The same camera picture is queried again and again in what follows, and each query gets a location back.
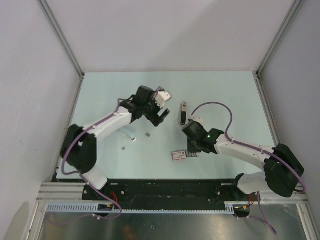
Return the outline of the light blue stapler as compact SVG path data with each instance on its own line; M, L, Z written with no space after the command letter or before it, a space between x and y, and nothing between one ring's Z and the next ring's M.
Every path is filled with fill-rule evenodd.
M135 142L137 140L136 135L131 130L126 127L122 127L118 130L122 135L127 137L131 142Z

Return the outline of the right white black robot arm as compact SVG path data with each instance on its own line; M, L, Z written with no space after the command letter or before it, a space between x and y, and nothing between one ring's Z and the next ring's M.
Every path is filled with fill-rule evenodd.
M260 170L253 174L241 173L234 179L230 194L237 201L263 191L273 191L281 197L290 198L305 172L290 148L281 143L275 147L241 143L222 130L213 128L206 131L195 120L190 120L182 132L187 137L187 149L191 153L229 156Z

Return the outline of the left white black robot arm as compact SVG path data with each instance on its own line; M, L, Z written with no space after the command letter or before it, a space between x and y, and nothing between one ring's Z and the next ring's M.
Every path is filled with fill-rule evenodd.
M161 86L153 90L141 85L129 98L119 98L115 110L97 122L71 125L60 150L62 174L79 174L91 185L98 199L107 199L111 188L107 185L107 174L98 164L98 142L141 117L158 127L170 113L164 106L171 98L172 95Z

